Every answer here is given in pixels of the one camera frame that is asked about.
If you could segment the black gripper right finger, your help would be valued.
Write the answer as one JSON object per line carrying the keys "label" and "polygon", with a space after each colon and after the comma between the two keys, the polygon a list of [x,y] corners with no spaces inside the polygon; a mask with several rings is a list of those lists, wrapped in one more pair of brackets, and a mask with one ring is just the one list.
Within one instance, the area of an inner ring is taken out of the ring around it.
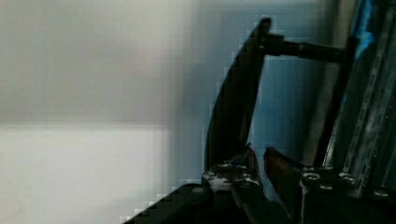
{"label": "black gripper right finger", "polygon": [[295,224],[302,224],[304,207],[300,180],[306,165],[288,158],[274,147],[265,150],[263,161],[264,172],[287,215]]}

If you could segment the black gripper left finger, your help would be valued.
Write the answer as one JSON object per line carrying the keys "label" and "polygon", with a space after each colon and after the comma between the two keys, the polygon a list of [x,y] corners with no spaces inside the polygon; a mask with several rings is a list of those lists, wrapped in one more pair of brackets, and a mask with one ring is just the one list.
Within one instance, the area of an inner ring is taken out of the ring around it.
{"label": "black gripper left finger", "polygon": [[210,166],[202,174],[202,182],[215,194],[230,193],[248,224],[262,224],[266,220],[262,209],[268,200],[263,194],[257,158],[250,146],[229,160]]}

